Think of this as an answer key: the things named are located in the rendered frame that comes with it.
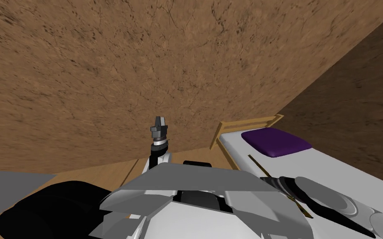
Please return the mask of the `purple pillow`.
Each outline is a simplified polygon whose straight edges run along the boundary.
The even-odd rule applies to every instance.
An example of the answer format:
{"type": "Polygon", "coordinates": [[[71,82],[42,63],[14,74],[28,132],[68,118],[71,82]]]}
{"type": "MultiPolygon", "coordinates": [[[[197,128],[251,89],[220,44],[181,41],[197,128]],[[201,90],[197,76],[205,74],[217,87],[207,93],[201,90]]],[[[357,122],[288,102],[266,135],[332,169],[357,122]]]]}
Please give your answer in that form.
{"type": "Polygon", "coordinates": [[[286,156],[312,148],[309,142],[272,127],[246,131],[241,133],[241,137],[253,149],[271,158],[286,156]]]}

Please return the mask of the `white bed with wooden frame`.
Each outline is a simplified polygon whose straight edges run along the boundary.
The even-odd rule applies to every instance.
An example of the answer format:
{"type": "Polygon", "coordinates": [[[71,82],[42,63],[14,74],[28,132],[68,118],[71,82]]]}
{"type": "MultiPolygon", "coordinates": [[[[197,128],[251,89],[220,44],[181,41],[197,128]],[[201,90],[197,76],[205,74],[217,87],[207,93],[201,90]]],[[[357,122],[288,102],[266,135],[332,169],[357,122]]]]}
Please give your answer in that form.
{"type": "MultiPolygon", "coordinates": [[[[253,149],[241,137],[241,133],[246,131],[273,128],[280,119],[282,115],[276,114],[270,117],[220,122],[211,147],[219,147],[233,169],[247,171],[258,177],[305,177],[383,213],[383,180],[314,148],[271,158],[253,149]]],[[[381,239],[371,238],[322,218],[314,214],[306,204],[292,200],[307,217],[313,229],[314,239],[381,239]]]]}

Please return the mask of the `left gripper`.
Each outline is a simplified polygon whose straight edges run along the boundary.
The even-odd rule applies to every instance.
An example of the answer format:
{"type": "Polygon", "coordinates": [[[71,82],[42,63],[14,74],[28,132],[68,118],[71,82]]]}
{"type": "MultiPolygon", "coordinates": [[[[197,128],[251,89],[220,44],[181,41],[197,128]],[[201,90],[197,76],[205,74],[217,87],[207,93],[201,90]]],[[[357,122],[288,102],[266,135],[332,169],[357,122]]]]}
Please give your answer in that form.
{"type": "Polygon", "coordinates": [[[155,126],[150,128],[153,141],[162,141],[166,139],[168,125],[165,125],[164,117],[155,118],[155,126]]]}

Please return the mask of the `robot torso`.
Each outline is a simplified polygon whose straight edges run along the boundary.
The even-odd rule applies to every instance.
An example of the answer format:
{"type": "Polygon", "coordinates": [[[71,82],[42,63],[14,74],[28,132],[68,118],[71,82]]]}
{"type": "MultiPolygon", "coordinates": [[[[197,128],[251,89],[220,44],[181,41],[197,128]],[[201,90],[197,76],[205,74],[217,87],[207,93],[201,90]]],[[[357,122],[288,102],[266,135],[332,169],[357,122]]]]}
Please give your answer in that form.
{"type": "Polygon", "coordinates": [[[99,239],[314,239],[297,205],[246,171],[161,163],[100,209],[99,239]]]}

